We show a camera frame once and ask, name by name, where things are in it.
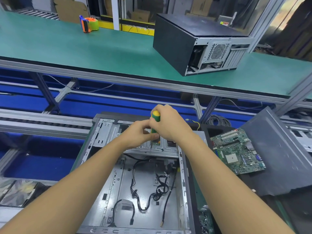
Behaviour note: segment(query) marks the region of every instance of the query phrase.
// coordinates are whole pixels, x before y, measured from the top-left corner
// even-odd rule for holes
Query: computer case
[[[153,47],[182,76],[237,68],[253,38],[189,15],[157,14]]]

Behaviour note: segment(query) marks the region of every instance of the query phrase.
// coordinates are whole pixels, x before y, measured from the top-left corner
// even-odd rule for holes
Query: hand
[[[178,142],[182,136],[192,133],[192,129],[179,115],[177,110],[169,105],[158,104],[152,111],[159,111],[160,122],[156,122],[154,118],[150,118],[150,127],[155,129],[163,138]]]
[[[145,129],[149,128],[149,120],[133,122],[119,137],[127,149],[139,147],[141,144],[159,138],[157,133],[149,133]]]

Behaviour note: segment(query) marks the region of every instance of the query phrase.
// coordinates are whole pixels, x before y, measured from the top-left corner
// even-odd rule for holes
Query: yellow wire
[[[191,119],[189,119],[189,120],[198,124],[198,128],[197,128],[197,130],[200,128],[200,124],[199,124],[199,122],[198,122],[198,121],[193,121],[193,120],[191,120]]]

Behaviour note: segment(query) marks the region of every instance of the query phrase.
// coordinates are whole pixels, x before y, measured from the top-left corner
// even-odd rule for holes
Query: person's left hand
[[[145,129],[149,128],[149,120],[133,122],[119,137],[126,149],[139,147],[141,144],[159,138],[157,133],[149,133]]]

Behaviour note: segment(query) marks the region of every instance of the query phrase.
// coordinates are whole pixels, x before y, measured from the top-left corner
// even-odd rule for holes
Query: sticker
[[[228,25],[229,25],[229,22],[221,21],[220,24],[225,25],[225,26],[228,26]]]

